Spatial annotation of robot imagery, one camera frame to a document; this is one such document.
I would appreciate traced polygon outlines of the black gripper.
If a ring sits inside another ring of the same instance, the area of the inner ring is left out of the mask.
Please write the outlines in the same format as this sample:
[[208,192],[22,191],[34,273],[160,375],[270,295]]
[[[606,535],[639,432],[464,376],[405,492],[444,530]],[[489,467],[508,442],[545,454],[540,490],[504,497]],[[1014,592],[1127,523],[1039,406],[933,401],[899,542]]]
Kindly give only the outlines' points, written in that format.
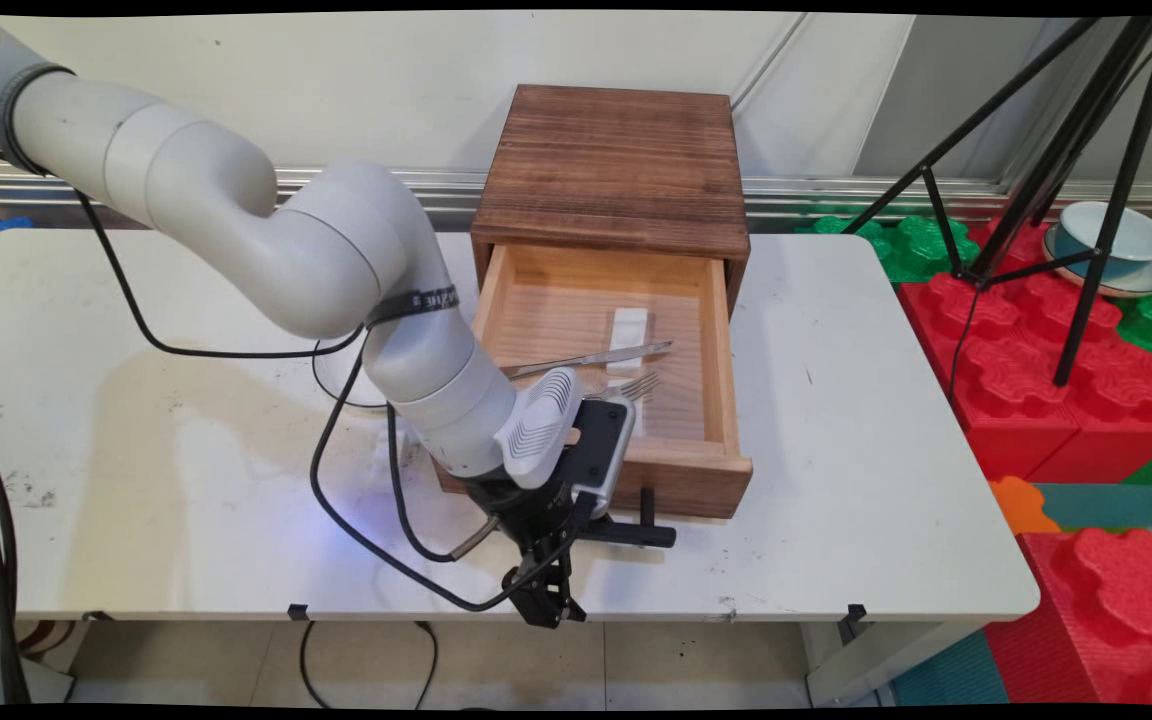
[[522,556],[545,566],[508,597],[526,626],[554,629],[563,621],[585,623],[586,612],[573,597],[570,546],[598,514],[598,495],[562,479],[521,488],[509,478],[467,479],[467,495],[488,515],[488,523],[467,538],[467,552],[503,530]]

